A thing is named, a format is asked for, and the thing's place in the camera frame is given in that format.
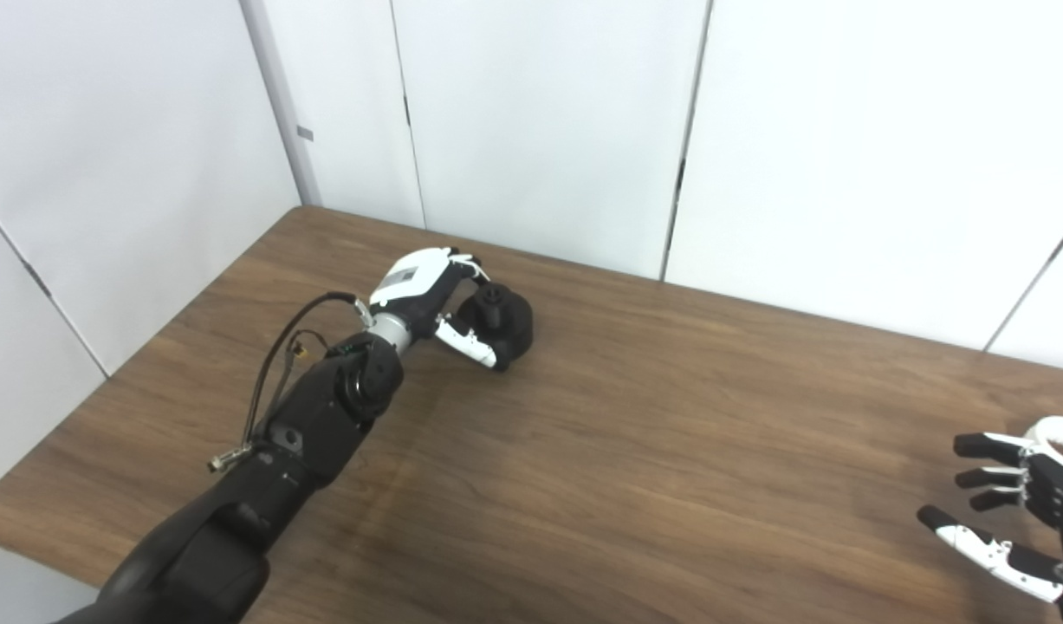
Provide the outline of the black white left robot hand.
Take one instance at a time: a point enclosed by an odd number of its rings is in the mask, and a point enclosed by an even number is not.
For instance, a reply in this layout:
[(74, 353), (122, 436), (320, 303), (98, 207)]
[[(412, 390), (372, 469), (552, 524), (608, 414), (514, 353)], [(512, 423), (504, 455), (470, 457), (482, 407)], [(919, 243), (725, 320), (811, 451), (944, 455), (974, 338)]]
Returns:
[(398, 359), (416, 342), (436, 337), (490, 370), (507, 370), (510, 358), (506, 353), (483, 342), (469, 323), (444, 311), (465, 281), (480, 288), (492, 284), (478, 257), (452, 246), (432, 246), (401, 257), (369, 297), (372, 324), (367, 332), (392, 348)]

